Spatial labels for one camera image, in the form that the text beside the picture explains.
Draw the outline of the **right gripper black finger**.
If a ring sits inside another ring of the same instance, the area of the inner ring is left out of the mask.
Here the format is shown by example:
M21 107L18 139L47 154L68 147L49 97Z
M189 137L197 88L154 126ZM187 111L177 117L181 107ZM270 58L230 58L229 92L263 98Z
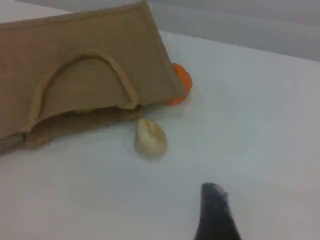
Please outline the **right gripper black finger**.
M229 194L218 184L201 186L200 213L195 240L241 240L229 205Z

